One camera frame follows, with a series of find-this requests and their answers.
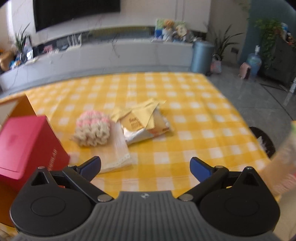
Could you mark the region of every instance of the trash can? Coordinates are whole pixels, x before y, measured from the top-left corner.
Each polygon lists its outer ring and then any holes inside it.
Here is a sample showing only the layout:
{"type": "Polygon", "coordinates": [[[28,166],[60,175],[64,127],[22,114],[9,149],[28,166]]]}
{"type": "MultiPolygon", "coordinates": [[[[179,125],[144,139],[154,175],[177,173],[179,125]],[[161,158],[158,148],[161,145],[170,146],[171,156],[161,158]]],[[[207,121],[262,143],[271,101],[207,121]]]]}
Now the trash can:
{"type": "Polygon", "coordinates": [[[193,57],[190,70],[206,74],[211,69],[214,45],[207,41],[196,41],[193,44],[193,57]]]}

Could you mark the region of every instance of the pink box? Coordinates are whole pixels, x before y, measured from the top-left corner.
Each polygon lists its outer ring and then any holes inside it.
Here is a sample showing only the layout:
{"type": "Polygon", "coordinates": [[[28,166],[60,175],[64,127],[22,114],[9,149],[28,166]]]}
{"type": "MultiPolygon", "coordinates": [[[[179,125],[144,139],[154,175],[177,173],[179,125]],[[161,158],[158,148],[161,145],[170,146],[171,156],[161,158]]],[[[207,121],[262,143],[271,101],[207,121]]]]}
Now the pink box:
{"type": "Polygon", "coordinates": [[[69,155],[46,116],[9,118],[0,132],[0,182],[19,191],[39,166],[61,170],[69,155]]]}

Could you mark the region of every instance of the wall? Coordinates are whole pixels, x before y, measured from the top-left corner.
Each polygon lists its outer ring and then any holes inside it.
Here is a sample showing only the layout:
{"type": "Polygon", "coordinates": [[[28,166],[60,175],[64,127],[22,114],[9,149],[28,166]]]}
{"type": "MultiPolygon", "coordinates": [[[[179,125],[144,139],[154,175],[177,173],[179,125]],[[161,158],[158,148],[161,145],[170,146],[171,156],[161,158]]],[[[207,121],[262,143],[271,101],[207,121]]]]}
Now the wall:
{"type": "Polygon", "coordinates": [[[188,22],[189,28],[206,32],[211,0],[121,0],[121,12],[75,19],[35,31],[33,0],[11,0],[14,31],[30,23],[27,33],[34,45],[64,35],[96,28],[115,26],[154,26],[156,18],[172,18],[188,22]]]}
{"type": "Polygon", "coordinates": [[[243,10],[242,6],[239,5],[239,3],[243,1],[247,6],[248,0],[212,0],[211,4],[210,26],[212,26],[216,33],[218,33],[219,30],[224,33],[230,24],[232,24],[232,26],[228,32],[229,35],[243,33],[231,39],[231,42],[238,42],[238,45],[228,46],[224,51],[223,60],[231,63],[236,63],[239,60],[247,33],[247,19],[249,13],[247,10],[243,10]],[[239,49],[237,60],[236,54],[231,53],[232,47],[239,49]]]}
{"type": "Polygon", "coordinates": [[[0,8],[0,48],[10,49],[13,40],[11,1],[0,8]]]}
{"type": "Polygon", "coordinates": [[[254,22],[259,18],[277,18],[288,24],[289,31],[296,36],[296,11],[286,1],[252,0],[248,31],[240,63],[245,62],[248,54],[253,53],[256,45],[260,44],[260,31],[254,27],[254,22]]]}

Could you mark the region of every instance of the tablecloth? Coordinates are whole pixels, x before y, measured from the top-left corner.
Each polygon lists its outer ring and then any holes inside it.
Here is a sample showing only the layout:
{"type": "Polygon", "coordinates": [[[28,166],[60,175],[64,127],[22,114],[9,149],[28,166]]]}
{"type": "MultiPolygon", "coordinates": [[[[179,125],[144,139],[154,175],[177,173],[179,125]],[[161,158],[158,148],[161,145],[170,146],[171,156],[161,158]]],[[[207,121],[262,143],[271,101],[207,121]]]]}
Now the tablecloth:
{"type": "Polygon", "coordinates": [[[92,181],[114,198],[119,191],[172,190],[175,197],[198,181],[189,170],[191,157],[231,171],[257,170],[269,159],[230,102],[201,74],[174,72],[90,76],[24,91],[35,112],[46,115],[65,150],[79,155],[72,164],[91,158],[69,138],[86,110],[110,113],[149,98],[166,100],[162,113],[173,132],[129,146],[133,164],[99,174],[92,181]]]}

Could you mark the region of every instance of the yellow snack wrapper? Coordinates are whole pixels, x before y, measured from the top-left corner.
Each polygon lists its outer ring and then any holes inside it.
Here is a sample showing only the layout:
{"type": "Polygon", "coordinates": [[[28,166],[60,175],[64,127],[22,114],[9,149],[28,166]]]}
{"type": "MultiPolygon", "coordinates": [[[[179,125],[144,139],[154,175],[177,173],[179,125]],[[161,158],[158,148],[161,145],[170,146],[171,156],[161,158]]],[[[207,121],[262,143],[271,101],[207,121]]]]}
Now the yellow snack wrapper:
{"type": "Polygon", "coordinates": [[[164,103],[149,99],[131,108],[117,107],[111,113],[111,119],[120,121],[127,144],[153,138],[171,130],[169,122],[159,111],[159,106],[164,103]]]}

